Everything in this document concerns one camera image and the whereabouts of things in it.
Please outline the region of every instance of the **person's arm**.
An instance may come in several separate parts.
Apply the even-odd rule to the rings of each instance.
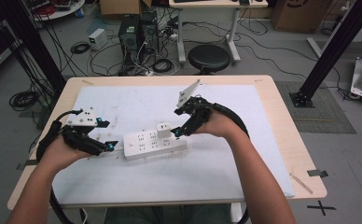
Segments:
[[[35,167],[7,223],[46,223],[52,181],[57,173],[89,154],[74,150],[58,137]]]
[[[280,186],[248,136],[228,117],[212,111],[196,133],[224,137],[230,145],[252,223],[296,223]]]

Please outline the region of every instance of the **cardboard box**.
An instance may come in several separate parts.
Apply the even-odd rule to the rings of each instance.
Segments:
[[[100,8],[106,18],[120,19],[125,14],[142,14],[152,0],[101,0]]]
[[[276,31],[314,33],[332,0],[278,0],[271,24]]]

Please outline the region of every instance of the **electrical outlet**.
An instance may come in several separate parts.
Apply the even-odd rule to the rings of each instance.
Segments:
[[[170,124],[159,124],[157,130],[131,133],[123,136],[123,148],[127,160],[160,155],[172,151],[187,149],[185,136],[174,137],[170,133]]]
[[[154,72],[146,70],[146,76],[152,77],[154,75]]]

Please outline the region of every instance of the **computer tower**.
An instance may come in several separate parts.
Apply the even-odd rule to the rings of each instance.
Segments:
[[[141,23],[146,41],[146,54],[159,53],[157,11],[143,12]]]
[[[144,60],[145,45],[140,15],[125,15],[120,24],[118,36],[124,63],[126,65],[141,64]]]

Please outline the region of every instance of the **person's hand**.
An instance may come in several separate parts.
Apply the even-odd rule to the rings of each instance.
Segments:
[[[217,137],[228,138],[233,132],[241,129],[227,116],[211,110],[210,118],[195,133],[210,133]]]
[[[65,144],[63,137],[59,135],[47,148],[38,165],[57,174],[73,162],[89,157],[90,154],[75,150]]]

